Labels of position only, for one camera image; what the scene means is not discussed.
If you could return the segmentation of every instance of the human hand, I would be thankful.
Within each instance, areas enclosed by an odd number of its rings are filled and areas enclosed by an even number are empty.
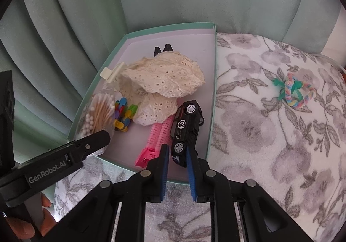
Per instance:
[[[41,199],[43,207],[51,206],[50,200],[43,193],[41,193]],[[32,224],[13,217],[7,217],[6,220],[14,234],[19,239],[30,239],[35,235],[35,230]],[[47,209],[43,208],[43,222],[40,228],[42,236],[45,236],[48,231],[54,227],[54,225],[56,225],[54,217]]]

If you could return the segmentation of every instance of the floral blanket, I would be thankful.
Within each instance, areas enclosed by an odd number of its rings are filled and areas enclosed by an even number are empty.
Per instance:
[[[316,242],[332,241],[345,222],[346,87],[339,71],[281,42],[218,33],[218,77],[208,162],[229,179],[252,178]],[[301,109],[277,100],[292,72],[317,89]],[[63,217],[103,179],[131,172],[88,158],[57,183],[55,215]],[[195,204],[188,186],[168,184],[162,204],[148,204],[145,241],[210,241],[208,204]]]

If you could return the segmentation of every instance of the white lace fabric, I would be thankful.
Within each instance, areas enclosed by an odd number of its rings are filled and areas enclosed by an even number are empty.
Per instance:
[[[121,74],[119,87],[129,104],[139,104],[133,121],[147,126],[163,123],[176,112],[177,97],[194,93],[204,83],[197,62],[165,51],[130,64]]]

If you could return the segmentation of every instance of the rainbow braided bracelet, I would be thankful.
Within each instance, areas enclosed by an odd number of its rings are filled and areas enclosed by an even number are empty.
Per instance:
[[[304,107],[305,105],[307,105],[309,100],[314,98],[314,96],[316,95],[316,89],[312,87],[311,84],[296,80],[291,72],[287,73],[287,79],[285,83],[281,82],[277,78],[273,80],[273,83],[276,86],[282,87],[280,90],[280,95],[277,99],[281,100],[282,98],[285,97],[286,103],[291,107],[295,107],[295,108]],[[304,98],[299,91],[299,89],[302,89],[302,88],[309,90],[309,93]],[[298,99],[292,98],[292,94],[294,92],[296,92]]]

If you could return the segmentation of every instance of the black doll shoe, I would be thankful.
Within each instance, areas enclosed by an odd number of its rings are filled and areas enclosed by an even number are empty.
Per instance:
[[[155,47],[154,49],[154,57],[157,56],[159,53],[161,53],[161,50],[159,47]]]
[[[166,44],[163,51],[173,51],[172,46],[170,44]]]

